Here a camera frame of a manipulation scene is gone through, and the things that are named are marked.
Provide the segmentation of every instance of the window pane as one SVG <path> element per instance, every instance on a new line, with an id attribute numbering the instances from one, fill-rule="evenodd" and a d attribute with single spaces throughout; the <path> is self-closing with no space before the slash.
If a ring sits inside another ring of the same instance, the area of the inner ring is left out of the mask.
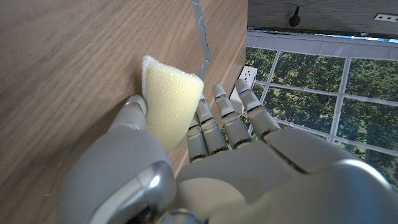
<path id="1" fill-rule="evenodd" d="M 269 88 L 263 104 L 275 118 L 329 133 L 336 97 Z"/>
<path id="2" fill-rule="evenodd" d="M 281 52 L 273 83 L 337 92 L 345 58 Z"/>
<path id="3" fill-rule="evenodd" d="M 293 128 L 293 127 L 290 127 L 289 125 L 286 125 L 286 124 L 282 124 L 282 123 L 278 123 L 278 124 L 279 124 L 279 126 L 280 126 L 280 128 L 282 130 L 283 129 L 287 129 L 287 128 Z M 322 138 L 325 141 L 329 141 L 329 137 L 320 136 L 318 134 L 313 134 L 313 135 L 316 136 L 316 137 Z"/>
<path id="4" fill-rule="evenodd" d="M 256 80 L 266 82 L 276 51 L 246 47 L 246 65 L 257 68 Z"/>
<path id="5" fill-rule="evenodd" d="M 335 145 L 347 150 L 378 170 L 398 193 L 398 158 L 363 147 L 335 141 Z"/>
<path id="6" fill-rule="evenodd" d="M 346 93 L 398 101 L 398 62 L 352 59 Z"/>
<path id="7" fill-rule="evenodd" d="M 262 92 L 264 91 L 265 86 L 264 85 L 260 85 L 260 84 L 254 84 L 253 86 L 253 93 L 255 94 L 255 96 L 260 100 L 261 96 L 262 96 Z"/>
<path id="8" fill-rule="evenodd" d="M 398 150 L 398 108 L 345 98 L 337 135 Z"/>

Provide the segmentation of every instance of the wood grain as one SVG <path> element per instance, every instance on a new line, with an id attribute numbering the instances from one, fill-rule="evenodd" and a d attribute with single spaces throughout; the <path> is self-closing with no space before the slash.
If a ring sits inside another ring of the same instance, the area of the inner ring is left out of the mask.
<path id="1" fill-rule="evenodd" d="M 289 19 L 297 6 L 300 24 L 291 28 Z M 398 1 L 391 0 L 249 0 L 248 26 L 340 34 L 363 32 L 397 38 L 397 23 L 374 20 L 379 13 L 397 14 L 397 10 Z"/>
<path id="2" fill-rule="evenodd" d="M 243 66 L 247 2 L 201 5 L 210 99 L 212 85 L 229 91 Z M 0 223 L 55 223 L 63 177 L 127 97 L 141 93 L 142 57 L 199 69 L 191 2 L 16 0 L 0 12 Z M 183 142 L 169 154 L 175 172 L 186 151 Z"/>

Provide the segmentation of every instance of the white wall outlet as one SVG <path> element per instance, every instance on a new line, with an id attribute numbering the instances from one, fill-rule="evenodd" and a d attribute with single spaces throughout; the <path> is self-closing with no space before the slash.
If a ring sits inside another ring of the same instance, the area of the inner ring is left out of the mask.
<path id="1" fill-rule="evenodd" d="M 256 75 L 257 75 L 257 68 L 245 66 L 242 69 L 239 79 L 245 80 L 246 83 L 248 83 L 248 85 L 250 86 L 250 88 L 253 88 L 254 81 L 256 79 Z M 232 91 L 232 94 L 231 94 L 229 100 L 231 101 L 232 106 L 234 107 L 234 109 L 237 113 L 243 113 L 244 107 L 243 107 L 242 101 L 238 95 L 238 92 L 236 91 L 236 87 Z"/>
<path id="2" fill-rule="evenodd" d="M 379 13 L 374 18 L 374 20 L 387 21 L 387 22 L 398 22 L 398 15 L 388 15 L 388 14 Z"/>

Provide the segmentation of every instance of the ceiling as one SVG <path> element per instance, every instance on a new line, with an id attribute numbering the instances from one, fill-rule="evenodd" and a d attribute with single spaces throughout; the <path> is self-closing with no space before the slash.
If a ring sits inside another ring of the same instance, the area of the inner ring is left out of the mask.
<path id="1" fill-rule="evenodd" d="M 300 24 L 289 26 L 300 6 Z M 398 22 L 375 21 L 378 13 L 398 14 L 397 0 L 249 0 L 248 27 L 321 31 L 328 34 L 369 33 L 397 38 Z"/>

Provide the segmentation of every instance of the sponge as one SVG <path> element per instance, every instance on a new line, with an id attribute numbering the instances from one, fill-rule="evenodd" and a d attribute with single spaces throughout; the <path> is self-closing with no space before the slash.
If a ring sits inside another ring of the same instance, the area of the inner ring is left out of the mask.
<path id="1" fill-rule="evenodd" d="M 142 59 L 142 94 L 147 103 L 147 130 L 166 150 L 185 137 L 203 91 L 194 74 L 164 65 L 151 56 Z"/>

